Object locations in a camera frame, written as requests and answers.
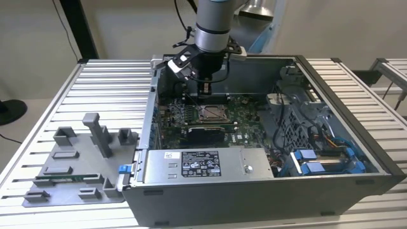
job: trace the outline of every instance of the warning label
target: warning label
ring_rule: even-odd
[[[183,177],[219,177],[220,160],[218,151],[182,152]]]

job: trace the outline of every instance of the robotic arm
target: robotic arm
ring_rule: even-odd
[[[212,79],[222,69],[224,57],[246,56],[246,51],[230,37],[235,10],[247,0],[199,0],[195,44],[187,45],[168,66],[186,80],[198,82],[198,94],[211,95],[211,84],[227,79]]]

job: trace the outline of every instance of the motherboard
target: motherboard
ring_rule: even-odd
[[[178,98],[160,106],[163,149],[235,147],[271,148],[258,111],[258,98],[227,96],[222,104]]]

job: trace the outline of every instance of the gray floor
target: gray floor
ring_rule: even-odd
[[[28,106],[26,115],[14,123],[0,126],[0,134],[18,141],[24,141],[35,123],[38,122],[52,99],[27,99]],[[3,171],[20,144],[0,138],[0,171]]]

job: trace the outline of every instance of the white wall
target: white wall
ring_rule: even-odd
[[[407,57],[407,0],[286,1],[275,54],[339,57],[353,69]]]
[[[187,26],[195,13],[178,0]],[[172,0],[83,0],[96,48],[102,58],[150,59],[176,53],[172,45],[186,39]]]
[[[54,97],[76,60],[51,0],[0,0],[0,54],[0,99]]]
[[[195,14],[179,2],[192,25]],[[171,46],[184,39],[184,31],[172,0],[82,3],[100,58],[148,59],[176,52]],[[377,57],[406,58],[407,0],[287,3],[275,54],[339,57],[351,68],[367,68]],[[52,1],[0,0],[0,34],[0,99],[54,97],[76,61]]]

